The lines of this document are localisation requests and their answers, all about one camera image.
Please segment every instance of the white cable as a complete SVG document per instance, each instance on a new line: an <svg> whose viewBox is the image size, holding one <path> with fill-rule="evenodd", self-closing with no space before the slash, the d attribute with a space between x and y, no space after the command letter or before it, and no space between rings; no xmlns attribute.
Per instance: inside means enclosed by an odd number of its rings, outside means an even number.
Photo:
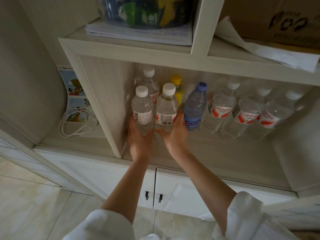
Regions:
<svg viewBox="0 0 320 240"><path fill-rule="evenodd" d="M95 123L95 126L93 129L91 129L90 131L86 131L86 132L81 132L87 125L88 123L88 118L90 115L89 112L87 112L85 109L88 108L89 106L86 106L86 107L82 107L82 108L72 108L72 109L68 109L64 115L63 115L63 118L60 122L60 134L62 137L64 138L68 138L68 137L71 137L71 136L75 136L75 135L82 135L82 134L87 134L87 133L91 133L91 132L94 132L96 127L97 127L97 123ZM80 115L83 115L84 117L84 122L82 122L82 125L79 129L77 129L75 132L71 133L71 134L66 134L65 131L64 131L64 124L66 123L67 119L70 117L70 115L72 114L77 114L79 113Z"/></svg>

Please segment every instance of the cardboard box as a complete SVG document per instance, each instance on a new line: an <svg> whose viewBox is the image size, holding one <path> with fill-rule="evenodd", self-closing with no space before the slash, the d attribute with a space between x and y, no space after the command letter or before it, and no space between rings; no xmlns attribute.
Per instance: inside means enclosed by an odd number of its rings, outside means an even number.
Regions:
<svg viewBox="0 0 320 240"><path fill-rule="evenodd" d="M320 49L320 0L225 0L225 16L243 38Z"/></svg>

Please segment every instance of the white sleeve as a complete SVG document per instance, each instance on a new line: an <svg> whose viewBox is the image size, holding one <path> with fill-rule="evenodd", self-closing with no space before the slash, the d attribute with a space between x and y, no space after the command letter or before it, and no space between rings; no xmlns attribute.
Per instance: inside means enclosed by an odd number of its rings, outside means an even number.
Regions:
<svg viewBox="0 0 320 240"><path fill-rule="evenodd" d="M123 215L110 210L95 210L62 240L135 240L134 228Z"/></svg>
<svg viewBox="0 0 320 240"><path fill-rule="evenodd" d="M225 237L216 224L212 237L216 240L292 240L298 239L270 215L262 211L262 202L247 192L239 192L228 208Z"/></svg>

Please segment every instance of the plastic bottle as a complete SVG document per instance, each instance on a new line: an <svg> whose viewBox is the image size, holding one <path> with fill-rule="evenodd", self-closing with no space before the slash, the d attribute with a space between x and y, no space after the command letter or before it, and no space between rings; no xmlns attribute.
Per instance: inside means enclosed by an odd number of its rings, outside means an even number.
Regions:
<svg viewBox="0 0 320 240"><path fill-rule="evenodd" d="M146 135L153 127L152 110L153 103L148 96L148 88L138 86L136 96L132 100L132 112L136 127L142 135Z"/></svg>
<svg viewBox="0 0 320 240"><path fill-rule="evenodd" d="M174 95L178 100L178 106L180 106L183 101L183 88L181 86L181 80L182 77L179 74L173 74L171 77L171 83L176 86L176 92L174 93Z"/></svg>
<svg viewBox="0 0 320 240"><path fill-rule="evenodd" d="M160 91L160 86L154 77L155 69L150 65L146 65L143 68L143 75L144 77L142 85L148 88L148 95L150 96L150 99L155 105L157 103Z"/></svg>
<svg viewBox="0 0 320 240"><path fill-rule="evenodd" d="M228 116L221 128L221 134L228 139L235 139L249 127L264 109L264 97L271 89L257 88L255 92L244 95Z"/></svg>
<svg viewBox="0 0 320 240"><path fill-rule="evenodd" d="M214 96L204 112L200 129L203 132L215 133L228 114L237 103L236 89L240 86L240 81L229 81L224 87L214 93Z"/></svg>
<svg viewBox="0 0 320 240"><path fill-rule="evenodd" d="M178 111L178 100L174 96L176 86L172 83L166 83L162 90L163 93L157 101L155 126L170 132Z"/></svg>
<svg viewBox="0 0 320 240"><path fill-rule="evenodd" d="M247 129L244 136L252 140L262 140L284 119L294 113L296 100L302 97L301 92L287 91L285 96L281 96L269 101L264 111L257 117L252 125Z"/></svg>
<svg viewBox="0 0 320 240"><path fill-rule="evenodd" d="M188 96L183 107L184 123L190 131L194 130L206 109L207 104L207 88L208 85L204 82L198 82L195 90Z"/></svg>

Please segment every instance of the bottle label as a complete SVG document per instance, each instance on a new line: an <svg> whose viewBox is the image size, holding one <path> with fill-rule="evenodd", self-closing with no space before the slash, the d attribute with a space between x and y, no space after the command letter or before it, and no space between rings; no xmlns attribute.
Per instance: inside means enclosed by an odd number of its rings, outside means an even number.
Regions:
<svg viewBox="0 0 320 240"><path fill-rule="evenodd" d="M155 117L155 121L159 125L173 125L174 121L176 120L177 114L162 114L157 112Z"/></svg>
<svg viewBox="0 0 320 240"><path fill-rule="evenodd" d="M267 111L263 111L258 117L257 120L264 127L271 129L278 125L278 122L281 120L278 117L275 117Z"/></svg>
<svg viewBox="0 0 320 240"><path fill-rule="evenodd" d="M174 95L176 96L176 99L178 100L178 106L180 106L182 103L182 100L183 100L183 90L181 92L176 92Z"/></svg>
<svg viewBox="0 0 320 240"><path fill-rule="evenodd" d="M137 113L133 111L134 120L142 125L146 125L152 121L152 110L146 113Z"/></svg>
<svg viewBox="0 0 320 240"><path fill-rule="evenodd" d="M196 127L199 123L200 123L200 119L199 118L189 118L188 116L184 115L184 123L186 124L187 128L193 128Z"/></svg>
<svg viewBox="0 0 320 240"><path fill-rule="evenodd" d="M258 113L247 113L240 109L240 106L237 105L232 112L234 120L242 124L251 124L258 116Z"/></svg>
<svg viewBox="0 0 320 240"><path fill-rule="evenodd" d="M155 94L150 94L150 99L153 102L153 104L157 103L157 98L159 97L159 93L155 93Z"/></svg>
<svg viewBox="0 0 320 240"><path fill-rule="evenodd" d="M232 107L222 107L215 105L214 106L214 100L211 101L211 103L208 106L209 114L216 118L225 118L230 114Z"/></svg>

